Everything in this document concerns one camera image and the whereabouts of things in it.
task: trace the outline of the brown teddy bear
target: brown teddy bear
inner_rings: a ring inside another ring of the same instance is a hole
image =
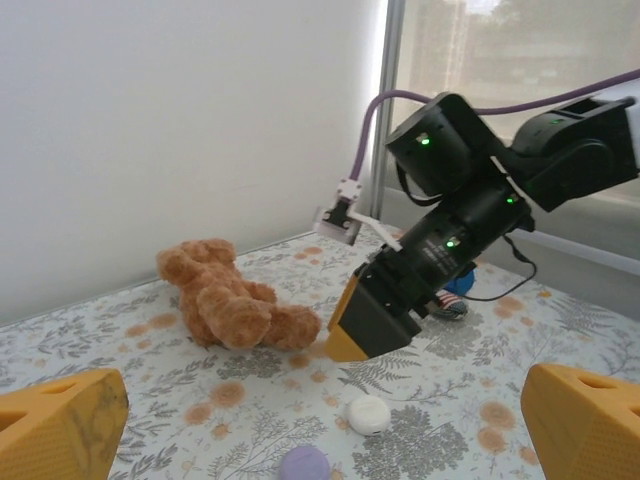
[[[311,345],[322,327],[313,310],[278,305],[275,290],[243,279],[235,260],[233,245],[217,238],[182,242],[156,256],[160,277],[180,288],[180,310],[194,341],[230,349]]]

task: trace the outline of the white wall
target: white wall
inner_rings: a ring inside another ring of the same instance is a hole
[[[353,161],[383,4],[2,2],[0,323],[185,239],[307,231]]]

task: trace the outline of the white round object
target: white round object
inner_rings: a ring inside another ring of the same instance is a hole
[[[349,404],[347,418],[360,435],[380,435],[391,425],[391,410],[381,398],[363,395]]]

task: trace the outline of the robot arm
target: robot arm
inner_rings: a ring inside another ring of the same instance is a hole
[[[547,212],[638,177],[640,82],[566,103],[527,121],[510,147],[457,94],[444,93],[387,139],[399,171],[437,206],[396,241],[355,212],[361,185],[343,180],[314,230],[352,245],[362,223],[384,240],[358,267],[329,324],[327,354],[364,361],[407,346],[436,292],[515,229],[533,231],[527,198]]]

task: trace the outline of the floral tablecloth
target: floral tablecloth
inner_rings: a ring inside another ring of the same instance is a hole
[[[309,234],[243,255],[246,277],[328,321],[352,271],[380,245]],[[520,278],[480,264],[473,294]],[[240,354],[196,346],[178,291],[155,282],[0,329],[0,393],[97,367],[124,376],[131,413],[110,480],[277,478],[282,456],[315,445],[338,479],[543,479],[519,411],[529,367],[557,362],[640,382],[640,325],[529,283],[463,322],[428,318],[414,343],[361,364],[309,351]],[[345,407],[367,392],[392,428],[366,439]]]

